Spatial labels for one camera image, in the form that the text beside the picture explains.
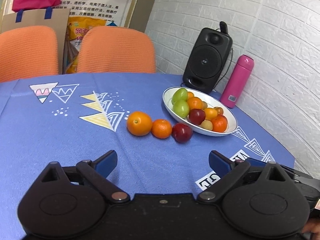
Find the person's right hand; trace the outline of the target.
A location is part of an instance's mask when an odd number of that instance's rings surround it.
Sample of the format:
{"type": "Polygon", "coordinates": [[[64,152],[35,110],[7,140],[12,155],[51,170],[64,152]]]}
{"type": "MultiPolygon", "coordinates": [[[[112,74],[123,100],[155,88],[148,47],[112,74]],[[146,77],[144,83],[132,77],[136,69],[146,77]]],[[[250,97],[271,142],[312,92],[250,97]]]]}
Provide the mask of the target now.
{"type": "Polygon", "coordinates": [[[304,225],[302,233],[311,233],[311,240],[320,240],[320,219],[310,218],[304,225]]]}

